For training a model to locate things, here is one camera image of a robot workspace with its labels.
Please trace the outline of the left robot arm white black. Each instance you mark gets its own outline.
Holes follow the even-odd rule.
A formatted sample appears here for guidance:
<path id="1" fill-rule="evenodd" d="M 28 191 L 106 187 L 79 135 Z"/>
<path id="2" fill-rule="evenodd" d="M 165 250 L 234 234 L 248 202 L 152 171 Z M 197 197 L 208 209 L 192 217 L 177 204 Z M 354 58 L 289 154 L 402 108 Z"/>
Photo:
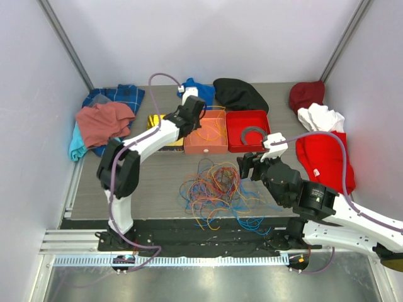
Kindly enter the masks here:
<path id="1" fill-rule="evenodd" d="M 105 190 L 109 206 L 109 227 L 115 232 L 112 243 L 121 251 L 134 243 L 131 195 L 140 178 L 141 164 L 167 144 L 187 137 L 201 127 L 206 104 L 197 96 L 188 96 L 172 113 L 158 117 L 157 125 L 136 137 L 108 142 L 96 173 Z"/>

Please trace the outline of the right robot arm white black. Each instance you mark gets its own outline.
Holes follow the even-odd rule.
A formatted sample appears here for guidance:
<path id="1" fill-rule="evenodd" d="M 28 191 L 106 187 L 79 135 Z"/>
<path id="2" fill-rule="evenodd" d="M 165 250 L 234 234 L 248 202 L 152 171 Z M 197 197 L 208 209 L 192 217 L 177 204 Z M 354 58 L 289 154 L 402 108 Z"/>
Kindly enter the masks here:
<path id="1" fill-rule="evenodd" d="M 402 221 L 360 206 L 347 195 L 302 179 L 280 157 L 246 153 L 237 158 L 241 179 L 260 181 L 278 206 L 292 209 L 285 243 L 297 249 L 329 245 L 378 258 L 381 265 L 402 271 Z"/>

